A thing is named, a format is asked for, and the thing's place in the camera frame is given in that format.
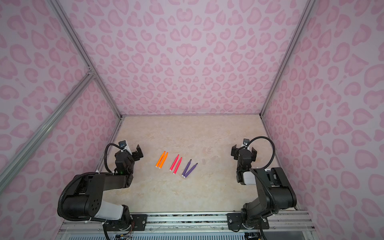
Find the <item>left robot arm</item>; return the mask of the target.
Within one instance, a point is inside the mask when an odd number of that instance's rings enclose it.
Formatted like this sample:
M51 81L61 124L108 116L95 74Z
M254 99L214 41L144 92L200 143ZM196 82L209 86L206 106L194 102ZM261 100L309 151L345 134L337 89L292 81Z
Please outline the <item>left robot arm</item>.
M88 172L74 176L59 197L57 212L60 217L72 222L94 221L124 228L132 224L128 206L108 203L103 200L103 194L130 187L135 163L144 155L140 146L132 152L126 141L107 144L105 154L111 146L119 149L115 153L115 170L109 169L104 158L105 173Z

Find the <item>purple highlighter pen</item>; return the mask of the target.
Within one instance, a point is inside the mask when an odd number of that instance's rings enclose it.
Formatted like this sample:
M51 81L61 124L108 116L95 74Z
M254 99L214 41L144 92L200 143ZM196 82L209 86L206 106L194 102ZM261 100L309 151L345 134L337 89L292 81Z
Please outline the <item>purple highlighter pen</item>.
M192 168L184 175L185 179L190 175L190 173L192 173L192 171L197 167L197 165L198 165L198 163L193 165Z
M190 159L189 162L187 163L187 165L186 165L186 167L185 167L185 169L184 169L184 171L182 173L182 177L185 177L185 175L186 175L186 173L187 173L187 171L188 171L188 169L189 169L189 167L191 165L191 162L192 162L192 159Z

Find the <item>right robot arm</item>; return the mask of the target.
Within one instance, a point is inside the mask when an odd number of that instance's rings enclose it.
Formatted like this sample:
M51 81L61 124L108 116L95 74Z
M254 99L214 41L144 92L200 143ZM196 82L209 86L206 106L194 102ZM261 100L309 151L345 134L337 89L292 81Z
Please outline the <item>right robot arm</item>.
M245 203L239 213L227 214L229 230L239 232L245 229L269 229L268 217L297 205L296 194L286 174L280 167L252 168L257 151L249 150L246 146L233 146L231 156L237 161L237 182L241 185L256 186L257 198Z

